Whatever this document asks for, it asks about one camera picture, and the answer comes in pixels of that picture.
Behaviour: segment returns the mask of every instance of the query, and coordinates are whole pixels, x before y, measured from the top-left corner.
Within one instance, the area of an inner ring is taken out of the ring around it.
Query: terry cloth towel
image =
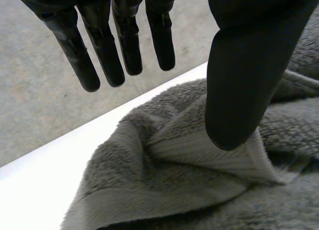
[[[95,151],[62,230],[319,229],[318,20],[245,144],[207,137],[205,79],[175,86]]]

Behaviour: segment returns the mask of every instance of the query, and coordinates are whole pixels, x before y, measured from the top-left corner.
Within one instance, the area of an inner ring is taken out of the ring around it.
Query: gray floor
[[[54,36],[23,3],[0,0],[0,8],[0,167],[206,62],[218,31],[207,0],[177,0],[171,12],[176,67],[163,72],[143,3],[137,17],[143,73],[111,88],[79,20],[101,78],[101,89],[87,93]]]

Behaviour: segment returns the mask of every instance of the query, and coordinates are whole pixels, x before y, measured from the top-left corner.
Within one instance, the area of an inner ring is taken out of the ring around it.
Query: white table
[[[87,161],[131,109],[177,84],[206,77],[207,63],[0,168],[0,230],[58,230]]]

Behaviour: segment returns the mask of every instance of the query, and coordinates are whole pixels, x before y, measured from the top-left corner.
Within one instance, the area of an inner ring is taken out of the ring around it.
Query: black rubber finger
[[[210,6],[215,3],[218,0],[209,1]],[[229,18],[237,14],[231,12],[233,6],[223,6],[229,15],[219,19],[223,25],[207,66],[205,126],[216,146],[233,150],[254,133],[317,4],[318,0],[287,0],[249,22],[255,12],[243,8],[246,16],[238,26]]]
[[[136,14],[142,0],[112,0],[112,13],[126,71],[138,75],[143,69]]]
[[[154,49],[162,70],[175,67],[175,52],[169,11],[175,0],[146,0],[146,14],[151,28]]]
[[[75,8],[38,17],[55,35],[82,87],[88,92],[98,90],[100,79],[77,28]]]
[[[78,5],[85,28],[99,58],[105,77],[112,87],[125,82],[125,75],[109,27],[111,0]]]
[[[168,13],[150,13],[151,11],[147,11],[153,38],[153,45],[158,58],[159,66],[164,71],[171,70],[175,67],[175,52],[169,15]]]

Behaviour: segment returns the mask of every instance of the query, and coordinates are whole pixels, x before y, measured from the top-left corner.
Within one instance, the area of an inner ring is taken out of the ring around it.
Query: robotic hand
[[[22,1],[53,32],[85,90],[96,91],[100,80],[77,29],[75,5],[111,86],[125,81],[108,24],[111,2],[126,70],[129,75],[142,71],[135,19],[142,0]],[[173,2],[146,0],[162,70],[175,65],[169,18]],[[208,2],[220,31],[207,67],[206,132],[216,146],[232,150],[257,128],[318,0]]]
[[[109,27],[110,5],[120,41],[125,67],[129,75],[142,71],[139,28],[136,14],[142,0],[22,0],[53,32],[72,65],[83,88],[99,89],[100,80],[77,28],[76,5],[93,43],[102,69],[113,86],[125,81],[123,69]],[[175,66],[175,55],[168,12],[174,0],[146,0],[154,47],[163,70]]]

